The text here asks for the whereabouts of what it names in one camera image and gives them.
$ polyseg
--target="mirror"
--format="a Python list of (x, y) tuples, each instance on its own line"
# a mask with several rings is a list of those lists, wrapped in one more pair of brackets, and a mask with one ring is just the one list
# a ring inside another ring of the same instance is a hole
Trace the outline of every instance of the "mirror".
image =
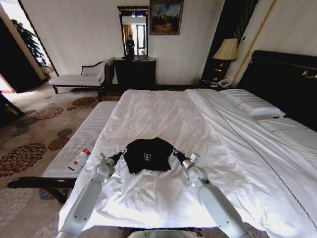
[(148, 57), (148, 6), (118, 6), (124, 56)]

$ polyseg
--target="water bottle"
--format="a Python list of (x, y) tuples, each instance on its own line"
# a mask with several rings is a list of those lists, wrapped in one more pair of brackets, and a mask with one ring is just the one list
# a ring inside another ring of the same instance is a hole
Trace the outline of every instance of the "water bottle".
[(92, 145), (89, 144), (85, 146), (84, 149), (77, 155), (77, 157), (68, 163), (68, 168), (73, 171), (80, 170), (86, 164), (92, 150)]

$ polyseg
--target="dark headboard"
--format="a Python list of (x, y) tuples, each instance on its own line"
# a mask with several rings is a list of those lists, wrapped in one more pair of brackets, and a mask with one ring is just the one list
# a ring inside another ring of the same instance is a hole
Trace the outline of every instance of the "dark headboard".
[(238, 88), (317, 131), (317, 57), (254, 51)]

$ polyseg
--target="wooden dresser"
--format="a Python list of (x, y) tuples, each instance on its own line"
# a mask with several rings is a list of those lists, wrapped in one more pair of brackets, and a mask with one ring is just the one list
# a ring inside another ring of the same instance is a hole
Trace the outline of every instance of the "wooden dresser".
[(119, 86), (124, 89), (154, 89), (156, 63), (156, 58), (116, 58), (114, 67)]

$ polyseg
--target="white upholstered chaise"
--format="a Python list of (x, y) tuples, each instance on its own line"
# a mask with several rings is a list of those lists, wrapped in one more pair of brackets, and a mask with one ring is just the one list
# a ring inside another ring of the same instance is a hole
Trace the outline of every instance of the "white upholstered chaise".
[[(100, 61), (95, 65), (83, 65), (81, 74), (65, 74), (52, 78), (49, 84), (53, 87), (55, 93), (58, 93), (57, 87), (71, 88), (97, 88), (104, 89), (113, 78), (113, 67), (111, 63)], [(103, 75), (100, 80), (97, 80), (97, 75)]]

